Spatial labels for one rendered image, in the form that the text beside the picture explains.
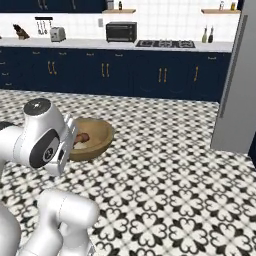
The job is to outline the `navy wall cupboard run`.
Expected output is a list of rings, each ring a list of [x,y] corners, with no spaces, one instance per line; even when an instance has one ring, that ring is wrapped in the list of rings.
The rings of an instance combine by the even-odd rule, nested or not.
[[[106,0],[0,0],[0,13],[101,13]]]

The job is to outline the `silver toaster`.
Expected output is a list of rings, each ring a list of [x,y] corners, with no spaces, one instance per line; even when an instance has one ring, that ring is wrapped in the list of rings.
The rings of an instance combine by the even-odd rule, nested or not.
[[[52,27],[50,29],[50,39],[52,42],[61,42],[65,40],[65,29],[63,27]]]

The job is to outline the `wooden knife block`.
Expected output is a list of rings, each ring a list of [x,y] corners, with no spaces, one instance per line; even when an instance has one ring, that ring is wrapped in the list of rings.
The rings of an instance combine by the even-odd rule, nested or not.
[[[22,29],[18,24],[14,24],[13,28],[15,29],[16,34],[20,40],[26,40],[29,38],[29,35],[26,33],[26,31]]]

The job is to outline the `brown chicken drumstick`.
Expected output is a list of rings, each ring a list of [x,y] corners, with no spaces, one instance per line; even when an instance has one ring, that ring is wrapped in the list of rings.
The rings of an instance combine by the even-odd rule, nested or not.
[[[74,143],[78,143],[78,142],[84,143],[84,142],[87,142],[89,139],[90,137],[87,133],[81,133],[76,136]]]

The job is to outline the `black microwave oven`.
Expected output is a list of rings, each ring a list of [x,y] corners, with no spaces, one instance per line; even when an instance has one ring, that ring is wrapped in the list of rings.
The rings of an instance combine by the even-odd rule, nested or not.
[[[136,22],[109,22],[106,24],[108,42],[135,42],[137,40]]]

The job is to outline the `wooden wall shelf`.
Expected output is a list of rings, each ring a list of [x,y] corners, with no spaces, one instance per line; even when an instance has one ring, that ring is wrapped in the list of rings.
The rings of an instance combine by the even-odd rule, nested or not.
[[[136,12],[136,9],[107,9],[104,10],[102,13],[103,14],[133,14]]]
[[[240,14],[240,10],[229,10],[229,9],[201,9],[203,14]]]

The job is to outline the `black hob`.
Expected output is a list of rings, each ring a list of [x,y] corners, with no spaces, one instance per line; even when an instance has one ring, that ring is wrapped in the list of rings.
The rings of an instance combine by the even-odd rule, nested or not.
[[[192,40],[139,40],[137,47],[157,47],[157,48],[194,48]]]

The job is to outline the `black rail with hanging tools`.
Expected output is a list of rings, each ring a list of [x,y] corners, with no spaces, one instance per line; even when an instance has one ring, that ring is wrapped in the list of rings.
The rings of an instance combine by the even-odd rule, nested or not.
[[[53,18],[50,16],[36,16],[37,32],[39,35],[48,35],[52,28]]]

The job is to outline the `grey fridge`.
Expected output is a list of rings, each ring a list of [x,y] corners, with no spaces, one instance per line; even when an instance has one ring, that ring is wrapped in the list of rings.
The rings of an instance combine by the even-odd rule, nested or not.
[[[256,133],[256,0],[244,0],[211,148],[247,154]]]

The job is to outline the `wooden bowl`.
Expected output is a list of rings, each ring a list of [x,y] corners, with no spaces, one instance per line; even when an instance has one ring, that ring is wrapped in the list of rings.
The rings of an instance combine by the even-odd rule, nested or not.
[[[114,138],[114,129],[110,123],[102,119],[77,118],[75,120],[78,133],[87,133],[89,140],[83,146],[71,150],[72,161],[90,161],[103,154]]]

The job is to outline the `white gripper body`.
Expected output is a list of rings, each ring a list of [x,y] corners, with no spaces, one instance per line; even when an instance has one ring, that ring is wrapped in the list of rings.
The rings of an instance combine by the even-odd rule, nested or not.
[[[78,133],[75,120],[70,114],[64,117],[65,128],[61,135],[60,165],[64,167],[73,149],[73,144]]]

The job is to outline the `navy base cupboard run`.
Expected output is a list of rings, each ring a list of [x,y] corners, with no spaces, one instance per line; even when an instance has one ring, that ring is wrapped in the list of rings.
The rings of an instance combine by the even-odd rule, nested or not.
[[[230,59],[221,52],[0,46],[0,89],[218,102]]]

